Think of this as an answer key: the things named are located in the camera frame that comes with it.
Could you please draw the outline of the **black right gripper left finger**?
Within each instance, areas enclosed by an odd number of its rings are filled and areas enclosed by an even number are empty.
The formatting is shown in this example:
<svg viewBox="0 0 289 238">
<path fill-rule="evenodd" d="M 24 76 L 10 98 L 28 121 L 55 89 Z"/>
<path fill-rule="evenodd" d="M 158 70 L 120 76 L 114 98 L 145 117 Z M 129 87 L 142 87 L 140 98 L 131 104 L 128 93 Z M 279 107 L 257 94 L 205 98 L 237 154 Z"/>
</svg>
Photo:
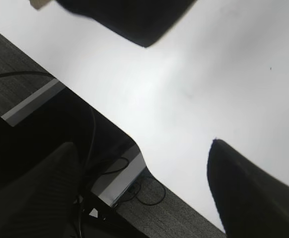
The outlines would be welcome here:
<svg viewBox="0 0 289 238">
<path fill-rule="evenodd" d="M 66 142 L 0 190 L 0 238 L 61 238 L 82 177 L 76 147 Z"/>
</svg>

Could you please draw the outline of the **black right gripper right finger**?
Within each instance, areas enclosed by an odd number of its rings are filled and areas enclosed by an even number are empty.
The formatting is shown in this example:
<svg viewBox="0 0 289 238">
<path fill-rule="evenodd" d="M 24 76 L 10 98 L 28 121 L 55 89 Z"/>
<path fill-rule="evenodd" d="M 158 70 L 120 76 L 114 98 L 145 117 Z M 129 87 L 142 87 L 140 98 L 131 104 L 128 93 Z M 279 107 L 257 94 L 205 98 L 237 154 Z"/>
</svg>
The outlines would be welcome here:
<svg viewBox="0 0 289 238">
<path fill-rule="evenodd" d="M 228 238 L 289 238 L 289 186 L 220 139 L 209 151 L 207 179 Z"/>
</svg>

